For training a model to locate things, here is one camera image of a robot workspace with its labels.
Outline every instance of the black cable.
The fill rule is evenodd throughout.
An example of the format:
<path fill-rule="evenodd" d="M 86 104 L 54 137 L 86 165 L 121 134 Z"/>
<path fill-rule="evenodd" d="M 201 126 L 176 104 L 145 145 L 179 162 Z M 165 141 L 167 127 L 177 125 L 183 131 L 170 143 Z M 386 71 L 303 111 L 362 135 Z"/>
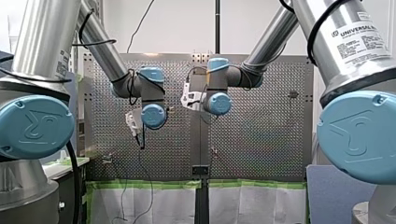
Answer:
<path fill-rule="evenodd" d="M 7 56 L 4 58 L 1 58 L 0 63 L 5 63 L 5 62 L 13 60 L 13 59 L 14 59 L 14 55 Z M 42 79 L 37 79 L 37 78 L 33 78 L 33 77 L 21 77 L 21 76 L 13 74 L 12 72 L 10 72 L 7 69 L 2 68 L 2 67 L 0 67 L 0 72 L 6 74 L 8 76 L 15 77 L 17 79 L 24 79 L 24 80 L 28 80 L 28 81 L 38 81 L 38 82 L 48 82 L 48 83 L 66 83 L 66 82 L 72 81 L 72 79 L 42 80 Z"/>
<path fill-rule="evenodd" d="M 28 80 L 28 81 L 48 82 L 48 83 L 66 83 L 66 82 L 72 81 L 72 79 L 59 79 L 59 80 L 46 79 L 46 80 L 43 80 L 43 79 L 38 79 L 38 78 L 33 78 L 33 77 L 21 77 L 21 76 L 13 74 L 12 72 L 10 72 L 7 69 L 2 68 L 2 67 L 0 67 L 0 72 L 6 74 L 8 76 L 15 77 L 17 79 L 23 79 L 23 80 Z"/>
<path fill-rule="evenodd" d="M 285 9 L 287 9 L 289 12 L 291 12 L 291 13 L 294 14 L 294 9 L 293 9 L 291 6 L 289 6 L 289 5 L 285 2 L 285 0 L 279 0 L 279 2 L 280 2 L 280 4 L 282 4 L 282 6 L 283 6 Z"/>
<path fill-rule="evenodd" d="M 190 69 L 189 73 L 186 76 L 186 82 L 190 82 L 190 74 L 193 70 L 197 69 L 197 68 L 201 68 L 204 69 L 206 71 L 206 66 L 194 66 L 192 69 Z"/>
<path fill-rule="evenodd" d="M 312 28 L 311 34 L 308 37 L 308 45 L 306 50 L 308 51 L 308 58 L 311 60 L 311 63 L 317 66 L 317 62 L 315 61 L 314 54 L 313 54 L 313 49 L 314 49 L 314 44 L 315 44 L 315 39 L 317 38 L 318 31 L 330 15 L 332 15 L 332 12 L 335 11 L 337 8 L 339 8 L 341 5 L 343 5 L 345 2 L 349 0 L 339 0 L 336 2 L 333 2 L 327 9 L 324 11 L 324 13 L 320 16 L 320 18 L 317 20 L 315 23 L 314 27 Z"/>
<path fill-rule="evenodd" d="M 244 91 L 251 91 L 251 89 L 253 88 L 253 83 L 251 82 L 251 78 L 248 76 L 248 74 L 245 72 L 245 70 L 244 69 L 242 69 L 240 66 L 236 66 L 236 65 L 233 65 L 233 64 L 231 64 L 230 65 L 231 67 L 234 67 L 234 68 L 237 68 L 238 70 L 239 70 L 239 72 L 242 74 L 242 75 L 244 75 L 245 77 L 246 77 L 246 79 L 248 80 L 248 85 L 249 85 L 249 88 L 244 88 Z"/>
<path fill-rule="evenodd" d="M 73 224 L 78 224 L 79 208 L 81 206 L 81 193 L 80 193 L 81 185 L 79 183 L 79 169 L 78 169 L 77 157 L 70 141 L 67 143 L 66 147 L 70 156 L 70 161 L 72 162 L 73 179 L 74 179 L 75 204 L 74 204 Z"/>
<path fill-rule="evenodd" d="M 131 46 L 132 46 L 132 43 L 134 42 L 134 36 L 135 36 L 135 35 L 137 34 L 137 32 L 139 31 L 140 26 L 142 25 L 143 20 L 144 20 L 144 19 L 146 18 L 146 16 L 148 15 L 149 9 L 151 8 L 151 6 L 152 6 L 153 3 L 154 3 L 154 0 L 151 0 L 151 2 L 150 2 L 149 5 L 148 5 L 148 8 L 146 9 L 145 14 L 143 15 L 142 19 L 141 19 L 140 22 L 139 22 L 139 25 L 137 26 L 136 30 L 135 30 L 134 33 L 132 34 L 132 36 L 131 36 L 131 41 L 130 41 L 130 43 L 129 43 L 128 49 L 126 50 L 126 53 L 129 53 L 129 50 L 130 50 L 130 48 L 131 48 Z"/>
<path fill-rule="evenodd" d="M 134 72 L 134 69 L 132 69 L 132 68 L 128 69 L 128 72 L 132 72 L 132 77 L 128 80 L 128 84 L 127 84 L 127 90 L 129 92 L 129 104 L 135 105 L 137 102 L 137 99 L 138 99 L 137 97 L 134 98 L 134 95 L 133 95 L 135 72 Z"/>
<path fill-rule="evenodd" d="M 107 44 L 107 43 L 114 44 L 117 42 L 117 40 L 115 40 L 115 39 L 108 39 L 108 40 L 96 41 L 96 42 L 91 42 L 91 43 L 84 43 L 84 41 L 82 41 L 82 33 L 84 31 L 85 26 L 87 25 L 88 20 L 90 19 L 90 16 L 93 14 L 94 11 L 95 10 L 93 8 L 90 10 L 90 12 L 85 17 L 84 22 L 81 24 L 81 27 L 78 30 L 78 39 L 81 44 L 73 44 L 72 46 L 84 47 L 86 49 L 88 46 L 101 45 L 101 44 Z"/>
<path fill-rule="evenodd" d="M 117 171 L 116 166 L 114 165 L 114 163 L 112 163 L 112 164 L 113 164 L 114 170 L 116 171 L 118 179 L 121 180 L 121 175 Z M 111 220 L 111 224 L 114 224 L 114 221 L 117 220 L 117 219 L 122 220 L 122 221 L 128 221 L 128 219 L 125 218 L 125 210 L 124 210 L 124 206 L 123 206 L 123 196 L 124 196 L 124 194 L 126 192 L 127 186 L 128 186 L 128 179 L 126 179 L 126 177 L 125 177 L 125 185 L 124 185 L 124 189 L 122 191 L 121 198 L 120 198 L 120 200 L 121 200 L 122 217 L 119 217 L 119 216 L 113 217 L 113 219 Z"/>
<path fill-rule="evenodd" d="M 164 89 L 162 86 L 160 86 L 160 85 L 158 85 L 157 83 L 151 81 L 148 77 L 145 77 L 145 76 L 143 76 L 143 75 L 140 74 L 140 73 L 137 73 L 137 74 L 139 75 L 139 77 L 142 77 L 142 78 L 145 79 L 147 82 L 149 82 L 149 83 L 151 83 L 152 85 L 156 86 L 158 89 L 160 89 L 160 91 L 163 92 L 163 94 L 165 94 L 165 89 Z"/>
<path fill-rule="evenodd" d="M 137 220 L 139 218 L 141 218 L 143 215 L 147 214 L 149 212 L 149 210 L 151 210 L 152 205 L 154 204 L 154 187 L 152 186 L 152 180 L 151 180 L 151 176 L 149 175 L 148 170 L 143 166 L 142 157 L 141 157 L 141 151 L 142 150 L 140 149 L 139 150 L 139 154 L 138 154 L 138 163 L 139 163 L 140 168 L 142 168 L 142 170 L 145 172 L 145 175 L 148 177 L 148 181 L 149 181 L 149 183 L 151 185 L 151 202 L 149 204 L 148 210 L 146 210 L 144 213 L 142 213 L 139 216 L 137 216 L 136 219 L 134 220 L 133 224 L 135 224 L 137 222 Z"/>
<path fill-rule="evenodd" d="M 73 47 L 89 47 L 89 46 L 95 46 L 95 45 L 101 45 L 101 44 L 115 44 L 117 43 L 116 39 L 108 39 L 108 40 L 102 40 L 102 41 L 97 41 L 97 42 L 92 42 L 88 44 L 73 44 Z"/>
<path fill-rule="evenodd" d="M 5 63 L 14 59 L 14 55 L 6 56 L 0 59 L 0 63 Z"/>

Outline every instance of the wire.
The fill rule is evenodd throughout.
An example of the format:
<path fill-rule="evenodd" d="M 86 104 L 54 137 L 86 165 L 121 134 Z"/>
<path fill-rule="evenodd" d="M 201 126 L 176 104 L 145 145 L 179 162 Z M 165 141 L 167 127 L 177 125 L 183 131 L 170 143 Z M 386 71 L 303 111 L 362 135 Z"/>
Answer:
<path fill-rule="evenodd" d="M 13 59 L 14 59 L 14 55 L 6 56 L 6 57 L 0 59 L 0 63 L 5 63 L 5 62 L 11 61 Z"/>
<path fill-rule="evenodd" d="M 73 47 L 88 47 L 88 46 L 95 46 L 95 45 L 101 45 L 101 44 L 115 44 L 117 43 L 116 39 L 109 39 L 109 40 L 102 40 L 102 41 L 97 41 L 97 42 L 92 42 L 88 44 L 73 44 Z"/>
<path fill-rule="evenodd" d="M 74 191 L 75 191 L 75 203 L 74 203 L 74 214 L 73 214 L 73 224 L 78 224 L 79 218 L 79 208 L 81 206 L 81 193 L 80 193 L 80 183 L 79 183 L 79 170 L 75 151 L 71 142 L 66 144 L 67 151 L 70 156 L 70 161 L 72 162 L 73 178 L 74 178 Z"/>
<path fill-rule="evenodd" d="M 33 77 L 21 77 L 21 76 L 13 74 L 12 72 L 10 72 L 7 69 L 2 68 L 2 67 L 0 67 L 0 72 L 6 74 L 8 76 L 15 77 L 17 79 L 23 79 L 23 80 L 28 80 L 28 81 L 48 82 L 48 83 L 66 83 L 66 82 L 72 81 L 72 79 L 52 80 L 52 79 L 38 79 L 38 78 L 33 78 Z"/>
<path fill-rule="evenodd" d="M 315 61 L 314 58 L 314 44 L 315 44 L 315 39 L 317 38 L 318 31 L 330 15 L 332 15 L 332 12 L 335 11 L 337 8 L 339 8 L 341 5 L 343 5 L 345 2 L 349 0 L 339 0 L 336 2 L 333 2 L 327 9 L 326 11 L 323 12 L 323 14 L 320 16 L 320 18 L 317 20 L 315 23 L 314 27 L 312 28 L 311 34 L 308 37 L 308 45 L 306 47 L 306 50 L 308 52 L 308 58 L 311 60 L 311 63 L 317 66 L 317 62 Z"/>
<path fill-rule="evenodd" d="M 140 149 L 143 150 L 146 148 L 146 130 L 145 130 L 144 124 L 143 124 L 143 131 L 142 131 L 142 142 L 140 142 L 138 134 L 134 137 L 134 139 L 136 140 L 136 143 L 140 147 Z"/>
<path fill-rule="evenodd" d="M 250 91 L 253 88 L 253 83 L 251 82 L 251 78 L 248 76 L 248 74 L 245 72 L 245 70 L 242 69 L 240 66 L 236 66 L 236 65 L 233 65 L 233 64 L 231 64 L 230 66 L 234 67 L 234 68 L 237 68 L 239 70 L 239 72 L 246 77 L 246 79 L 248 80 L 249 88 L 244 88 L 244 91 Z"/>
<path fill-rule="evenodd" d="M 0 63 L 5 63 L 5 62 L 13 60 L 13 59 L 14 59 L 14 55 L 7 56 L 4 58 L 1 58 Z M 2 68 L 2 67 L 0 67 L 0 72 L 6 74 L 8 76 L 15 77 L 17 79 L 24 79 L 24 80 L 28 80 L 28 81 L 38 81 L 38 82 L 48 82 L 48 83 L 66 83 L 66 82 L 72 81 L 72 79 L 43 80 L 43 79 L 37 79 L 37 78 L 33 78 L 33 77 L 21 77 L 21 76 L 13 74 L 12 72 L 10 72 L 7 69 Z"/>
<path fill-rule="evenodd" d="M 147 214 L 149 212 L 149 210 L 151 210 L 152 205 L 154 204 L 154 187 L 152 187 L 152 180 L 151 180 L 151 176 L 149 175 L 148 170 L 143 166 L 142 157 L 141 157 L 141 151 L 142 150 L 140 149 L 139 150 L 139 154 L 138 154 L 138 162 L 139 162 L 140 168 L 142 168 L 142 170 L 145 172 L 145 175 L 148 177 L 148 181 L 149 181 L 149 183 L 151 185 L 151 202 L 149 204 L 148 210 L 146 210 L 144 213 L 142 213 L 139 216 L 137 216 L 136 219 L 134 220 L 133 224 L 135 224 L 137 222 L 137 220 L 139 218 L 141 218 L 143 215 Z"/>
<path fill-rule="evenodd" d="M 117 40 L 115 39 L 108 39 L 108 40 L 96 41 L 91 43 L 84 43 L 84 41 L 82 41 L 82 33 L 84 31 L 85 26 L 87 25 L 88 20 L 90 19 L 90 16 L 93 14 L 94 11 L 95 9 L 91 8 L 90 12 L 87 14 L 87 16 L 84 19 L 84 22 L 81 24 L 81 27 L 78 30 L 78 39 L 81 44 L 73 44 L 72 46 L 84 47 L 86 49 L 88 46 L 101 45 L 107 43 L 115 44 L 117 42 Z"/>
<path fill-rule="evenodd" d="M 151 83 L 152 85 L 156 86 L 158 89 L 160 89 L 160 91 L 163 92 L 163 94 L 165 94 L 165 89 L 164 89 L 162 86 L 160 86 L 160 85 L 158 85 L 157 83 L 151 81 L 148 77 L 145 77 L 145 76 L 143 76 L 143 75 L 140 74 L 140 73 L 137 73 L 137 74 L 139 75 L 139 77 L 142 77 L 142 78 L 145 79 L 147 82 L 149 82 L 149 83 Z"/>
<path fill-rule="evenodd" d="M 137 97 L 134 98 L 133 95 L 135 72 L 134 69 L 132 68 L 128 69 L 128 72 L 132 72 L 132 77 L 128 80 L 128 84 L 127 84 L 127 90 L 129 92 L 129 105 L 135 105 L 138 99 Z"/>
<path fill-rule="evenodd" d="M 114 163 L 112 163 L 112 164 L 113 164 L 114 170 L 116 171 L 116 174 L 117 174 L 117 176 L 118 176 L 118 179 L 121 179 L 120 174 L 119 174 L 119 172 L 117 171 L 116 166 L 114 165 Z M 120 203 L 121 203 L 122 217 L 119 217 L 119 216 L 114 217 L 114 218 L 111 220 L 111 224 L 114 224 L 114 221 L 117 220 L 117 219 L 120 219 L 120 220 L 122 220 L 122 221 L 128 221 L 128 219 L 125 218 L 125 211 L 124 211 L 124 206 L 123 206 L 123 196 L 124 196 L 124 194 L 125 194 L 125 192 L 126 192 L 127 186 L 128 186 L 128 179 L 126 179 L 126 176 L 125 176 L 125 185 L 124 185 L 124 189 L 123 189 L 122 194 L 121 194 L 121 202 L 120 202 Z"/>
<path fill-rule="evenodd" d="M 294 14 L 294 9 L 293 9 L 291 6 L 289 6 L 289 5 L 285 2 L 285 0 L 279 0 L 279 2 L 280 2 L 280 4 L 282 4 L 282 6 L 283 6 L 285 9 L 287 9 L 289 12 L 291 12 L 291 13 Z"/>
<path fill-rule="evenodd" d="M 187 74 L 187 76 L 186 76 L 186 82 L 190 82 L 190 74 L 191 74 L 191 72 L 194 70 L 194 69 L 197 69 L 197 68 L 201 68 L 201 69 L 204 69 L 205 71 L 206 71 L 206 66 L 194 66 L 192 69 L 190 69 L 190 71 L 189 71 L 189 73 Z"/>
<path fill-rule="evenodd" d="M 132 43 L 134 42 L 134 36 L 135 36 L 135 35 L 137 34 L 137 32 L 139 31 L 140 26 L 142 25 L 143 20 L 144 20 L 144 19 L 146 18 L 146 16 L 148 15 L 149 9 L 151 8 L 151 6 L 152 6 L 153 3 L 154 3 L 154 0 L 151 0 L 151 2 L 150 2 L 149 5 L 148 5 L 148 8 L 146 9 L 145 14 L 143 15 L 142 19 L 141 19 L 140 22 L 139 22 L 139 25 L 137 26 L 136 30 L 135 30 L 134 33 L 132 34 L 132 36 L 131 36 L 131 41 L 130 41 L 130 43 L 129 43 L 128 49 L 126 50 L 126 53 L 129 53 L 129 50 L 131 49 Z"/>
<path fill-rule="evenodd" d="M 277 54 L 275 54 L 270 60 L 268 60 L 267 62 L 265 62 L 265 63 L 256 63 L 256 64 L 254 64 L 254 63 L 246 63 L 246 62 L 243 62 L 242 64 L 241 64 L 241 68 L 243 69 L 243 70 L 246 70 L 246 71 L 248 71 L 251 75 L 253 75 L 253 76 L 256 76 L 256 77 L 260 77 L 260 76 L 262 76 L 262 73 L 261 72 L 257 72 L 257 69 L 254 69 L 254 68 L 252 68 L 252 67 L 264 67 L 264 66 L 266 66 L 267 64 L 269 64 L 269 63 L 272 63 L 273 61 L 275 61 L 276 59 L 278 59 L 279 57 L 280 57 L 280 55 L 282 55 L 282 53 L 283 53 L 283 51 L 285 50 L 285 48 L 286 48 L 286 45 L 287 45 L 287 43 L 285 43 L 284 45 L 283 45 L 283 47 L 282 47 L 282 49 L 280 49 L 278 52 L 277 52 Z"/>

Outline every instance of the green tape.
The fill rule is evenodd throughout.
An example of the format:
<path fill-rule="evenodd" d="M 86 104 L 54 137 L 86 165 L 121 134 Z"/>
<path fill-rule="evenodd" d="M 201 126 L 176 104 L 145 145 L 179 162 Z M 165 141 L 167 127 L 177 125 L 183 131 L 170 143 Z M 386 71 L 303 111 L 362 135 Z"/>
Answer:
<path fill-rule="evenodd" d="M 82 161 L 85 161 L 85 160 L 87 160 L 87 158 L 77 158 L 77 163 L 80 163 L 80 162 L 82 162 Z M 70 159 L 66 159 L 65 161 L 62 161 L 62 162 L 57 162 L 57 161 L 50 161 L 50 162 L 47 162 L 45 165 L 52 165 L 52 164 L 61 164 L 61 165 L 72 165 L 72 162 L 70 161 Z"/>
<path fill-rule="evenodd" d="M 149 181 L 143 180 L 112 180 L 112 181 L 92 181 L 87 182 L 87 188 L 91 189 L 151 189 Z M 200 188 L 199 181 L 174 181 L 174 182 L 159 182 L 152 181 L 154 189 L 198 189 Z"/>
<path fill-rule="evenodd" d="M 87 223 L 91 224 L 91 213 L 92 213 L 92 196 L 93 196 L 93 188 L 87 186 Z"/>
<path fill-rule="evenodd" d="M 97 189 L 124 189 L 126 184 L 127 189 L 151 189 L 149 181 L 144 180 L 124 180 L 116 179 L 110 181 L 91 181 L 87 182 L 87 223 L 91 224 L 92 213 L 92 195 L 93 191 Z M 272 189 L 306 189 L 306 183 L 288 183 L 276 181 L 261 181 L 261 180 L 210 180 L 210 188 L 240 188 L 243 186 L 272 188 Z M 201 187 L 200 181 L 172 181 L 160 182 L 152 181 L 154 189 L 198 189 Z"/>
<path fill-rule="evenodd" d="M 277 181 L 262 181 L 262 180 L 210 180 L 210 188 L 239 188 L 242 186 L 262 187 L 271 189 L 305 189 L 305 182 L 288 183 Z"/>

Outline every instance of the blue panel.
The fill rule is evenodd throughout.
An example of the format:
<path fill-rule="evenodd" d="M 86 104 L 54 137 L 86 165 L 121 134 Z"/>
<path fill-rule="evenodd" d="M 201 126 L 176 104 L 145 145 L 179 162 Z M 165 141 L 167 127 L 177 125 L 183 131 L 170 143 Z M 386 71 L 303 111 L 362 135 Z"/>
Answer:
<path fill-rule="evenodd" d="M 214 115 L 227 114 L 231 106 L 231 98 L 223 92 L 218 92 L 209 99 L 209 112 Z"/>
<path fill-rule="evenodd" d="M 0 110 L 0 155 L 41 159 L 66 145 L 75 122 L 67 106 L 52 97 L 21 97 Z"/>
<path fill-rule="evenodd" d="M 150 129 L 160 128 L 166 120 L 166 113 L 159 105 L 146 105 L 142 110 L 142 121 Z"/>
<path fill-rule="evenodd" d="M 318 140 L 329 160 L 373 184 L 396 184 L 396 95 L 355 91 L 328 104 Z"/>
<path fill-rule="evenodd" d="M 216 72 L 230 66 L 230 62 L 225 58 L 214 58 L 207 63 L 208 72 Z"/>
<path fill-rule="evenodd" d="M 153 82 L 163 83 L 163 70 L 158 67 L 144 67 L 140 69 L 140 74 Z"/>
<path fill-rule="evenodd" d="M 334 166 L 310 165 L 306 176 L 312 224 L 350 224 L 353 206 L 370 201 L 376 187 Z"/>

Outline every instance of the black bracket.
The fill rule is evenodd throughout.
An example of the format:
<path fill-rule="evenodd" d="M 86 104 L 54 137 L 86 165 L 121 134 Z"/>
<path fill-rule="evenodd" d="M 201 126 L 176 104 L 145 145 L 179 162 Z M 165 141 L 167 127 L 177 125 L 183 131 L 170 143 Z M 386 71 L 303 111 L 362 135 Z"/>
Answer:
<path fill-rule="evenodd" d="M 209 175 L 208 165 L 193 165 L 192 175 Z"/>

